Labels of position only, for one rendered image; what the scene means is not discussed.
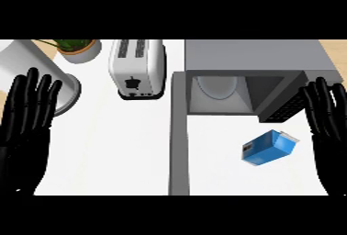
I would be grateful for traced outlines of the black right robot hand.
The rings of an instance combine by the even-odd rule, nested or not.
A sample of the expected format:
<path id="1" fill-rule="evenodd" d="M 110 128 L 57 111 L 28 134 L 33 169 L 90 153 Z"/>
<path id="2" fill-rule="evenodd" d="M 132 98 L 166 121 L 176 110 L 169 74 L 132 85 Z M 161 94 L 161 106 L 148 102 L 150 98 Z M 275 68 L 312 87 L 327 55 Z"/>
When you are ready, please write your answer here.
<path id="1" fill-rule="evenodd" d="M 347 196 L 347 91 L 322 77 L 300 88 L 318 176 L 327 194 Z"/>

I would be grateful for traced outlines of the grey microwave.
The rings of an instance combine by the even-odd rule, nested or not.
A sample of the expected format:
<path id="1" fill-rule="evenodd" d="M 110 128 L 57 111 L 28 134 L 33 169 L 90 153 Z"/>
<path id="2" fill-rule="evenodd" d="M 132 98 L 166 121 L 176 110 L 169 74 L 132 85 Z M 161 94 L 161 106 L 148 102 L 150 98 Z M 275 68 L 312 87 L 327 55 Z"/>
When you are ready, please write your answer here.
<path id="1" fill-rule="evenodd" d="M 256 116 L 262 123 L 303 110 L 299 89 L 319 77 L 343 82 L 315 39 L 188 39 L 185 74 L 192 115 Z"/>

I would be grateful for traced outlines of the blue milk carton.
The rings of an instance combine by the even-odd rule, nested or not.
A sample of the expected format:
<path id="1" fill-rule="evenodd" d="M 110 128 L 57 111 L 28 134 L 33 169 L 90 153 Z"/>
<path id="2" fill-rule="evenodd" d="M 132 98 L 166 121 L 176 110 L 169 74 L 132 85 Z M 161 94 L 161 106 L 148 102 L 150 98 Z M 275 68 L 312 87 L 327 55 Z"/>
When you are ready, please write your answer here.
<path id="1" fill-rule="evenodd" d="M 291 155 L 300 142 L 287 132 L 272 129 L 243 145 L 243 159 L 259 166 Z"/>

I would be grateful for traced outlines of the potted green plant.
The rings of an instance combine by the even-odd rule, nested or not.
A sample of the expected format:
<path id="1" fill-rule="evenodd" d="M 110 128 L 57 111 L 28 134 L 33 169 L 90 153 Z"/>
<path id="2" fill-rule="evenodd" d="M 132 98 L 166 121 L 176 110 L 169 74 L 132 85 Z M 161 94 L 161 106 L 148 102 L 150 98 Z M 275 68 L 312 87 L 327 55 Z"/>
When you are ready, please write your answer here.
<path id="1" fill-rule="evenodd" d="M 90 62 L 101 53 L 102 42 L 99 39 L 55 39 L 42 42 L 58 48 L 58 52 L 70 63 Z"/>

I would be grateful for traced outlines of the grey microwave door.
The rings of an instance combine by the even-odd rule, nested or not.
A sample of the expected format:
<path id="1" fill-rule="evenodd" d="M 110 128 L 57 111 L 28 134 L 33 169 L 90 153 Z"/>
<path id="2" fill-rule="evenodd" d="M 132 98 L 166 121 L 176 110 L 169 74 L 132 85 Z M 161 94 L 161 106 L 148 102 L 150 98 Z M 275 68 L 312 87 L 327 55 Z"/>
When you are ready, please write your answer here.
<path id="1" fill-rule="evenodd" d="M 173 73 L 170 132 L 170 196 L 191 194 L 186 75 Z"/>

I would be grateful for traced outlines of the white toaster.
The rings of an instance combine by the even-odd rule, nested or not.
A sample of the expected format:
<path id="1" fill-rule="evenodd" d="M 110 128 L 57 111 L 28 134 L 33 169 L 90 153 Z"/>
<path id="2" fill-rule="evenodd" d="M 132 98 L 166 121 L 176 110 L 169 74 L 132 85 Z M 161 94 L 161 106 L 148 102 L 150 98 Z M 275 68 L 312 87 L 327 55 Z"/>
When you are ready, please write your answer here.
<path id="1" fill-rule="evenodd" d="M 124 100 L 160 99 L 167 78 L 167 54 L 161 39 L 116 39 L 108 71 Z"/>

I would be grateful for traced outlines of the white round appliance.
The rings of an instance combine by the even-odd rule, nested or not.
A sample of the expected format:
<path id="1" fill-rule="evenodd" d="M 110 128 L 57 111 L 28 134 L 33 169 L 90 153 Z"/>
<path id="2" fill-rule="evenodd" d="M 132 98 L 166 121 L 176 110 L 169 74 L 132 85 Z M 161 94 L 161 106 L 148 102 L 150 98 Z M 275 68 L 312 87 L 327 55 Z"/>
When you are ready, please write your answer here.
<path id="1" fill-rule="evenodd" d="M 82 83 L 65 73 L 30 39 L 0 39 L 0 96 L 6 97 L 14 78 L 27 74 L 31 67 L 40 75 L 51 74 L 52 81 L 61 80 L 55 116 L 62 115 L 74 106 L 82 93 Z"/>

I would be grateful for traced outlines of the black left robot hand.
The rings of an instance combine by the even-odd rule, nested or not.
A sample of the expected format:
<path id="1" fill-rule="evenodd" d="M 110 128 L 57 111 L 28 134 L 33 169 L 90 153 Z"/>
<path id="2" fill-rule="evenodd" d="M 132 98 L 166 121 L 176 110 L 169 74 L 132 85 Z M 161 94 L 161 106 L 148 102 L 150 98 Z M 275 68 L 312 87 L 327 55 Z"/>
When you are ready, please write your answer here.
<path id="1" fill-rule="evenodd" d="M 15 76 L 0 122 L 0 198 L 33 196 L 45 177 L 61 87 L 36 67 Z"/>

